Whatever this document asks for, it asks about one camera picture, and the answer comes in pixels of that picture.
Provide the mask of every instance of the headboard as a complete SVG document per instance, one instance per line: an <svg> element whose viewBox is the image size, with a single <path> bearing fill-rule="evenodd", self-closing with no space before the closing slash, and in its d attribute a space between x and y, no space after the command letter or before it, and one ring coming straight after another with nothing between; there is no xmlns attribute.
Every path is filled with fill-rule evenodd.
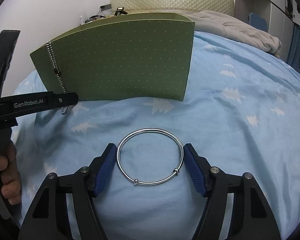
<svg viewBox="0 0 300 240"><path fill-rule="evenodd" d="M111 5L114 9L123 6L128 13L177 9L184 13L210 10L234 16L234 0L111 0Z"/></svg>

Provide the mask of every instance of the green box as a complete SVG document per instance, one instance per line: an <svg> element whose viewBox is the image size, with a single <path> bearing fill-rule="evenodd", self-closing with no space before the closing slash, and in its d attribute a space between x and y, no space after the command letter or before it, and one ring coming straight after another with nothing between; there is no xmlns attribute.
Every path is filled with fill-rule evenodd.
<svg viewBox="0 0 300 240"><path fill-rule="evenodd" d="M183 101L193 36L185 16L137 13L87 23L51 42L66 91L79 100ZM62 93L46 45L30 56L47 90Z"/></svg>

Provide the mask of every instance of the blue bed sheet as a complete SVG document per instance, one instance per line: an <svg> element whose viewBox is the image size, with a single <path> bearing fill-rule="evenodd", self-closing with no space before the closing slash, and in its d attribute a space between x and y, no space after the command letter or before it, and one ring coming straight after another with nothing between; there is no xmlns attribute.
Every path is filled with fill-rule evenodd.
<svg viewBox="0 0 300 240"><path fill-rule="evenodd" d="M16 94L45 91L36 71ZM273 210L283 239L300 221L300 75L282 60L246 44L195 32L183 102L161 98L82 101L68 114L45 111L18 118L13 141L22 179L21 223L50 172L71 174L100 156L108 143L156 127L192 143L224 172L251 172ZM178 146L158 134L132 138L122 149L132 178L162 179L178 166ZM231 217L226 208L220 239ZM79 239L69 196L69 216ZM114 167L95 206L109 240L191 239L205 205L183 165L166 183L133 186Z"/></svg>

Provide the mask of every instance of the beige blanket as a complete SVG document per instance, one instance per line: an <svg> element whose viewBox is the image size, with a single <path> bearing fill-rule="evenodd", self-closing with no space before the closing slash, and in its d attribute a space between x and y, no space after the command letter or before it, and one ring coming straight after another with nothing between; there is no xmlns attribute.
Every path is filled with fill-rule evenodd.
<svg viewBox="0 0 300 240"><path fill-rule="evenodd" d="M182 11L169 10L183 14L195 22L195 30L212 33L230 40L242 42L274 54L279 57L282 43L277 37L258 30L229 15L214 11L201 11L193 14L184 14Z"/></svg>

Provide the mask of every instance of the blue gripper pad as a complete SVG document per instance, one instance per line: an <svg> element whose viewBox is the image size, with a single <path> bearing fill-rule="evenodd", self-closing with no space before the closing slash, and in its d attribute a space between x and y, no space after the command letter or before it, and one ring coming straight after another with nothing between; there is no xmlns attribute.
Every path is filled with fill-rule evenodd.
<svg viewBox="0 0 300 240"><path fill-rule="evenodd" d="M113 145L96 175L96 185L93 190L96 196L98 196L105 189L110 180L115 164L116 152L117 147Z"/></svg>
<svg viewBox="0 0 300 240"><path fill-rule="evenodd" d="M194 157L192 156L188 146L185 145L183 149L184 149L184 162L186 164L187 170L192 179L194 188L201 195L205 195L207 191L204 187L204 176L198 164L196 163Z"/></svg>

